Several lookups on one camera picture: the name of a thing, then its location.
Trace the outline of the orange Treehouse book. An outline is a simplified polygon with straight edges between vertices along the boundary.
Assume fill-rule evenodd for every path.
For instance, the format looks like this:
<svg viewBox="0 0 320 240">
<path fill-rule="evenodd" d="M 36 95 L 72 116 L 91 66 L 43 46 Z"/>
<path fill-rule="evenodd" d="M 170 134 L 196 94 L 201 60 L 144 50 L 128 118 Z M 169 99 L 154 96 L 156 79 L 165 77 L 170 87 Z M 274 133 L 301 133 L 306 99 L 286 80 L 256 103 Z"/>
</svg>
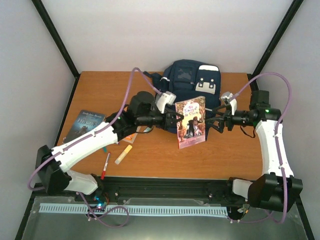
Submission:
<svg viewBox="0 0 320 240">
<path fill-rule="evenodd" d="M 127 142 L 127 143 L 133 144 L 134 141 L 135 141 L 135 139 L 136 139 L 136 137 L 137 137 L 137 135 L 138 135 L 138 132 L 139 132 L 140 128 L 141 128 L 141 127 L 138 126 L 135 133 L 126 136 L 126 137 L 123 138 L 122 140 L 125 141 L 125 142 Z"/>
</svg>

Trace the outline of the navy blue student backpack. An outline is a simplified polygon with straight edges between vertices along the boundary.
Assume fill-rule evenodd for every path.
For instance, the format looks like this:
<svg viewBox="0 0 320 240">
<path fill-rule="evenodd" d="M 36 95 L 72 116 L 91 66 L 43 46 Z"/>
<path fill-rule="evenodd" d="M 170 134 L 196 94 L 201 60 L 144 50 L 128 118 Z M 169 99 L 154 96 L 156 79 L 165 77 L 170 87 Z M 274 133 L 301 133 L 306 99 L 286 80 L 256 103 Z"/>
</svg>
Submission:
<svg viewBox="0 0 320 240">
<path fill-rule="evenodd" d="M 221 72 L 208 63 L 181 59 L 166 68 L 163 74 L 143 72 L 152 80 L 153 86 L 161 92 L 170 92 L 176 96 L 175 102 L 196 97 L 205 97 L 205 118 L 216 115 L 213 109 L 221 105 Z"/>
</svg>

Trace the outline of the dark blue Heights book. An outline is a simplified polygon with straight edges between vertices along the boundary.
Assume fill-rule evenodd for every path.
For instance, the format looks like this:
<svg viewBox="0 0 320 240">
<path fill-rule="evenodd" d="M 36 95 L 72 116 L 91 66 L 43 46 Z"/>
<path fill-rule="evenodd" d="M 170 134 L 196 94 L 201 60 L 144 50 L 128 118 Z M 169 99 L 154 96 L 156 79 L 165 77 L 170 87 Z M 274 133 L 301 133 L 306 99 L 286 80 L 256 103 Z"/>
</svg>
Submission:
<svg viewBox="0 0 320 240">
<path fill-rule="evenodd" d="M 81 110 L 76 117 L 71 129 L 63 139 L 63 144 L 73 141 L 74 139 L 90 132 L 105 119 L 105 115 L 88 110 Z"/>
</svg>

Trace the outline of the black corner post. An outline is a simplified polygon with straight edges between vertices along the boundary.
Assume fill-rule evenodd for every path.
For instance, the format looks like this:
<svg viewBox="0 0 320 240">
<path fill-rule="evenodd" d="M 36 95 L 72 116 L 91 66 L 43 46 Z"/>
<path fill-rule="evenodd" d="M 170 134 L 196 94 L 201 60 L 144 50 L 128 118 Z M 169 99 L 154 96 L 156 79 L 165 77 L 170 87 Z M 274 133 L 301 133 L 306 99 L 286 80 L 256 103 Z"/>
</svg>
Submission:
<svg viewBox="0 0 320 240">
<path fill-rule="evenodd" d="M 52 40 L 54 41 L 55 45 L 57 46 L 62 58 L 64 59 L 68 69 L 70 70 L 72 76 L 75 80 L 78 80 L 80 77 L 80 73 L 77 70 L 77 67 L 74 64 L 55 24 L 53 23 L 44 3 L 42 0 L 31 0 L 33 3 L 36 11 L 38 12 L 42 22 L 44 23 L 46 29 L 48 30 Z"/>
<path fill-rule="evenodd" d="M 304 0 L 293 0 L 287 9 L 284 17 L 282 18 L 280 24 L 278 25 L 275 33 L 273 34 L 268 46 L 266 47 L 264 53 L 262 54 L 258 64 L 256 65 L 252 76 L 255 77 L 259 75 L 262 70 L 264 69 L 265 65 L 267 64 L 268 60 L 270 59 L 271 55 L 273 54 L 274 50 L 276 49 L 278 43 L 282 39 L 284 33 L 286 32 L 287 28 L 291 24 L 292 20 L 294 19 L 296 13 L 300 9 L 301 5 L 303 4 Z"/>
</svg>

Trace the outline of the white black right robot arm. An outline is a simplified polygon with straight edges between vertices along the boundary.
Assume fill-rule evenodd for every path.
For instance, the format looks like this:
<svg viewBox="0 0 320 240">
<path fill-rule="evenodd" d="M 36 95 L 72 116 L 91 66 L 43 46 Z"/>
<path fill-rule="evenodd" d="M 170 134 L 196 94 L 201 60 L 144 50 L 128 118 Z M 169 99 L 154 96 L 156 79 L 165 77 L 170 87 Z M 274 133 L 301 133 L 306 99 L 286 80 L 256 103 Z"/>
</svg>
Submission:
<svg viewBox="0 0 320 240">
<path fill-rule="evenodd" d="M 232 192 L 254 208 L 287 213 L 303 189 L 302 180 L 294 177 L 284 146 L 282 112 L 269 104 L 269 92 L 251 93 L 249 110 L 238 110 L 233 94 L 226 92 L 224 104 L 212 110 L 214 117 L 205 121 L 219 133 L 234 126 L 253 127 L 262 156 L 262 174 L 255 180 L 232 178 Z"/>
</svg>

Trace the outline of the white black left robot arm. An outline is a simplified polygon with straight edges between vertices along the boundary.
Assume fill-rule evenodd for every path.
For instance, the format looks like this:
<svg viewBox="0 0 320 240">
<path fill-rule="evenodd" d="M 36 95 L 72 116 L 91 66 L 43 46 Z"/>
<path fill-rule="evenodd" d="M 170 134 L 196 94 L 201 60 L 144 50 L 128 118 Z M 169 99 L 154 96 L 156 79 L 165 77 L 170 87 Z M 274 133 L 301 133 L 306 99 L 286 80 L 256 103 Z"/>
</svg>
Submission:
<svg viewBox="0 0 320 240">
<path fill-rule="evenodd" d="M 171 128 L 184 118 L 169 107 L 175 99 L 176 96 L 169 91 L 157 97 L 147 91 L 140 91 L 131 98 L 126 109 L 113 113 L 93 130 L 60 146 L 40 147 L 36 169 L 42 188 L 49 195 L 73 191 L 81 192 L 95 202 L 101 200 L 104 188 L 99 177 L 79 173 L 71 168 L 97 150 L 135 134 L 140 126 L 164 130 Z"/>
</svg>

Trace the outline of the black left corner post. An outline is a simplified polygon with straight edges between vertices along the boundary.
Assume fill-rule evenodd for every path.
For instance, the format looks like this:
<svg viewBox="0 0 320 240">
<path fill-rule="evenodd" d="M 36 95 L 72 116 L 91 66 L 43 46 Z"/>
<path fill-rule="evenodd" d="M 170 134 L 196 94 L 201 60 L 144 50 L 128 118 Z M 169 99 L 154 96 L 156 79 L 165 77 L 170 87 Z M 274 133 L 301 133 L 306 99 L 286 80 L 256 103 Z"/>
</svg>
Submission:
<svg viewBox="0 0 320 240">
<path fill-rule="evenodd" d="M 70 70 L 72 76 L 75 80 L 78 80 L 80 77 L 80 73 L 77 70 L 77 67 L 74 64 L 55 24 L 53 23 L 44 3 L 42 0 L 31 0 L 33 3 L 36 11 L 38 12 L 42 22 L 44 23 L 46 29 L 48 30 L 52 40 L 54 41 L 55 45 L 57 46 L 62 58 L 64 59 L 68 69 Z"/>
</svg>

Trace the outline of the red white marker pen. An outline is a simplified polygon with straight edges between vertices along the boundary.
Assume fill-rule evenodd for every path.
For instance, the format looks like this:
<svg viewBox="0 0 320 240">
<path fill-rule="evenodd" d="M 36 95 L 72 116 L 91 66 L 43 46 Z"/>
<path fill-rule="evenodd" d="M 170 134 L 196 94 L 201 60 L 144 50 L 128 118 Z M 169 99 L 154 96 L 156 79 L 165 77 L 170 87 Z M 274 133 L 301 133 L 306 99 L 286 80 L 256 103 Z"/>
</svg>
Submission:
<svg viewBox="0 0 320 240">
<path fill-rule="evenodd" d="M 103 170 L 102 170 L 102 173 L 101 173 L 101 176 L 100 176 L 100 179 L 101 179 L 101 180 L 103 180 L 103 179 L 105 178 L 105 174 L 106 174 L 106 170 L 107 170 L 107 167 L 108 167 L 108 163 L 109 163 L 110 156 L 111 156 L 111 153 L 108 152 L 108 153 L 107 153 L 106 160 L 105 160 L 105 164 L 104 164 L 104 166 L 103 166 Z"/>
</svg>

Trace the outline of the yellow highlighter marker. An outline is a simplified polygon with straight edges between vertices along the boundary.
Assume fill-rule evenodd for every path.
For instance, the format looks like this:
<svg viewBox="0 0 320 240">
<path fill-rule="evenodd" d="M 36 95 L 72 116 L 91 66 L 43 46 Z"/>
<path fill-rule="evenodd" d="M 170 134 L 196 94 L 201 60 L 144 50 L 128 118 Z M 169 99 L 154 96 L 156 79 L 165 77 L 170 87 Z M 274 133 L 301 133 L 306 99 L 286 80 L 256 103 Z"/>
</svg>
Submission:
<svg viewBox="0 0 320 240">
<path fill-rule="evenodd" d="M 117 159 L 114 161 L 114 163 L 116 165 L 119 165 L 122 160 L 126 157 L 126 155 L 131 151 L 131 149 L 133 148 L 132 145 L 128 145 L 123 151 L 122 153 L 117 157 Z"/>
</svg>

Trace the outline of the pink Taming Shrew book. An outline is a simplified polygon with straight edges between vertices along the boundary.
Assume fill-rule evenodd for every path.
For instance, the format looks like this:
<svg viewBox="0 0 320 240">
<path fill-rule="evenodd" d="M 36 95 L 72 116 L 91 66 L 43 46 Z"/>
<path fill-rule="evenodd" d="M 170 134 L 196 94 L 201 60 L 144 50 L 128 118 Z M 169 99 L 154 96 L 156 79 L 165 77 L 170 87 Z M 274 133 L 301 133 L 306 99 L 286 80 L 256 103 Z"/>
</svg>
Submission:
<svg viewBox="0 0 320 240">
<path fill-rule="evenodd" d="M 176 124 L 180 150 L 206 141 L 205 106 L 204 96 L 175 103 L 176 112 L 183 115 Z"/>
</svg>

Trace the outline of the black aluminium frame rail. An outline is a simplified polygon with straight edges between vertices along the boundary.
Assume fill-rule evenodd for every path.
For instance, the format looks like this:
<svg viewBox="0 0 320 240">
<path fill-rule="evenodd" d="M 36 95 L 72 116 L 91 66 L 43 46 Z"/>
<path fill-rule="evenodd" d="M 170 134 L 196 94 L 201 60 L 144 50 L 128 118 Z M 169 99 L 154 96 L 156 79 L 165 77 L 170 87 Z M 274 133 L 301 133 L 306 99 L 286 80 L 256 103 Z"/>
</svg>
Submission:
<svg viewBox="0 0 320 240">
<path fill-rule="evenodd" d="M 265 174 L 255 180 L 248 190 L 248 199 L 235 193 L 236 178 L 228 180 L 164 179 L 137 177 L 105 177 L 98 188 L 86 195 L 89 202 L 108 199 L 122 204 L 131 198 L 193 199 L 221 205 L 248 203 L 259 208 L 279 209 L 287 190 L 288 203 L 293 204 L 303 189 L 302 180 L 289 176 L 284 180 L 275 174 Z"/>
</svg>

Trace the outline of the black right corner post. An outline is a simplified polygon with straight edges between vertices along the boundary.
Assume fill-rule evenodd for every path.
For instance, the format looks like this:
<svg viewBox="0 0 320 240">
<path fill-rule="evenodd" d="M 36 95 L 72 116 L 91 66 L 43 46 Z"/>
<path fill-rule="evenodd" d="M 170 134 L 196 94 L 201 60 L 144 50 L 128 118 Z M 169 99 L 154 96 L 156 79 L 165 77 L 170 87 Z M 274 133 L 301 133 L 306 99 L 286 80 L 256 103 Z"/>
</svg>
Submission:
<svg viewBox="0 0 320 240">
<path fill-rule="evenodd" d="M 282 18 L 280 24 L 278 25 L 275 33 L 273 34 L 268 46 L 266 47 L 264 53 L 262 54 L 258 64 L 256 65 L 252 76 L 255 77 L 259 75 L 262 70 L 264 69 L 265 65 L 267 64 L 268 60 L 270 59 L 271 55 L 273 54 L 274 50 L 276 49 L 278 43 L 282 39 L 284 33 L 286 32 L 287 28 L 291 24 L 292 20 L 294 19 L 296 13 L 300 9 L 301 5 L 303 4 L 304 0 L 293 0 L 287 9 L 284 17 Z"/>
</svg>

